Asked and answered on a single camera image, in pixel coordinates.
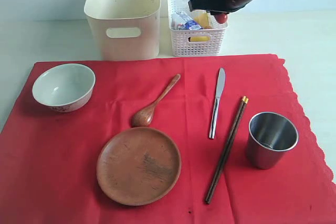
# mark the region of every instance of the wooden chopsticks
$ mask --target wooden chopsticks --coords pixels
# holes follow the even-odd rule
[[[205,202],[207,204],[210,204],[210,201],[212,199],[212,196],[214,195],[216,186],[218,184],[218,180],[219,180],[220,175],[222,173],[223,167],[224,167],[224,165],[225,165],[225,163],[226,163],[226,161],[229,157],[230,150],[231,150],[232,145],[233,145],[233,141],[234,141],[235,136],[236,136],[237,131],[238,131],[238,127],[239,127],[239,124],[240,124],[240,119],[243,116],[243,113],[244,113],[245,107],[247,105],[247,102],[248,102],[248,98],[244,96],[242,98],[240,104],[239,104],[235,120],[232,124],[231,130],[230,130],[230,133],[229,133],[229,137],[227,138],[227,141],[226,141],[226,144],[224,146],[223,152],[220,155],[221,157],[220,157],[218,165],[216,167],[216,172],[215,172],[214,178],[212,179],[211,185],[209,187],[209,191],[208,191],[208,193],[206,195],[206,198],[205,198]]]

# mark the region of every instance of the round wooden plate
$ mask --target round wooden plate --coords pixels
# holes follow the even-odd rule
[[[128,206],[162,198],[173,188],[180,171],[176,144],[149,127],[131,128],[114,136],[97,162],[97,179],[103,192]]]

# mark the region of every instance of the white storage bin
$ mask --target white storage bin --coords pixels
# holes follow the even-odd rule
[[[159,53],[161,0],[86,0],[84,12],[104,60],[145,60]]]
[[[173,55],[186,56],[214,56],[220,51],[224,38],[224,31],[228,24],[219,24],[212,16],[213,29],[202,30],[174,30],[171,26],[171,15],[178,11],[191,14],[188,6],[189,0],[168,0],[169,28],[171,30]],[[207,36],[208,41],[190,42],[190,37]]]

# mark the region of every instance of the white table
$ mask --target white table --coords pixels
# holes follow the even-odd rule
[[[293,88],[334,174],[335,19],[335,11],[230,14],[221,51],[221,55],[273,53],[286,60]],[[162,18],[159,57],[171,56],[167,18]],[[86,20],[0,23],[0,129],[36,61],[99,59]]]

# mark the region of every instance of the knife blade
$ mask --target knife blade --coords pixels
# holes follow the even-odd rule
[[[210,132],[209,132],[210,139],[215,138],[219,101],[221,100],[221,96],[224,90],[224,85],[225,85],[225,71],[223,68],[220,68],[219,73],[218,73],[215,102],[214,102],[214,108],[213,108]]]

